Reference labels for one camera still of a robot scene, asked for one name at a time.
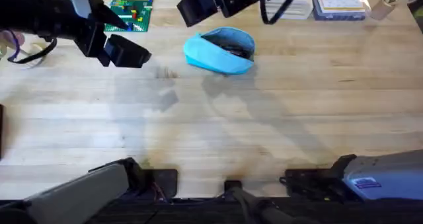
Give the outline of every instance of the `cable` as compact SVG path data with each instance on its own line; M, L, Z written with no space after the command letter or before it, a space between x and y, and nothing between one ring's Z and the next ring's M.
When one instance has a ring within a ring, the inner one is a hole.
M165 194L163 193L163 191L162 191L162 189L160 188L160 186L159 185L157 185L157 183L156 182L153 182L153 185L156 187L156 190L159 192L159 194L160 194L160 196L162 197L162 199L165 201L165 202L167 202L168 204L170 203L169 201L168 201L168 199L166 198L166 196L165 196Z
M15 34L13 34L13 40L15 40L15 42L18 42L18 39L16 38ZM17 54L19 53L19 51L17 50L17 52L15 52L15 54L9 58L7 58L7 61L12 62L12 63L18 63L18 64L24 64L24 63L28 63L30 61L33 61L35 59L39 59L41 57L44 57L46 55L48 55L58 44L58 39L57 38L53 38L52 43L50 43L50 45L48 45L46 48L44 48L44 50L42 50L41 52L38 52L37 54L28 56L24 59L15 61Z
M153 214L151 214L151 216L144 221L144 224L148 224L158 214L158 212L159 210L156 210Z
M13 44L15 45L15 53L11 57L7 58L7 60L13 61L19 55L20 45L19 45L19 40L16 37L15 33L12 32L11 30L8 30L8 32L10 32L10 34L12 34Z
M278 9L275 15L269 20L269 18L267 17L267 12L266 12L266 0L260 0L260 12L262 15L263 22L269 25L275 24L283 15L283 13L286 11L286 9L291 5L292 1L293 0L285 0L285 2Z

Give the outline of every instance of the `black cable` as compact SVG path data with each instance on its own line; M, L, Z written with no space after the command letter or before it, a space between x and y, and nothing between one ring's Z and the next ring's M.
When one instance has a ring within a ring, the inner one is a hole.
M291 5L292 1L293 0L285 0L285 2L278 9L275 15L269 20L269 18L267 17L267 11L266 11L266 0L260 0L260 12L262 15L263 22L269 25L275 24L283 15L283 13L286 11L286 9Z
M28 56L27 58L15 61L16 57L9 57L7 58L7 61L12 62L12 63L17 63L17 64L25 64L28 62L31 62L35 59L39 59L41 57L44 57L46 55L48 55L58 44L58 39L57 38L53 38L52 43L50 43L50 45L48 45L48 47L44 48L44 50L42 50L41 52L38 52L37 54Z
M148 224L158 214L158 212L159 210L156 210L153 214L151 214L151 216L144 221L144 224Z

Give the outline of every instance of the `wooden table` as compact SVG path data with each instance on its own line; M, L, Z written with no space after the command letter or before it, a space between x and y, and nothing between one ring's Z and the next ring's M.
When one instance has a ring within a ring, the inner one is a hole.
M274 26L263 25L254 5L187 28L179 1L155 0L148 33L122 33L153 53L142 69L103 68L67 40L41 67L1 62L0 199L124 157L177 168L180 197L214 196L227 177L277 196L286 168L423 148L423 35L405 5L381 22ZM254 37L248 74L186 64L186 39L218 26Z

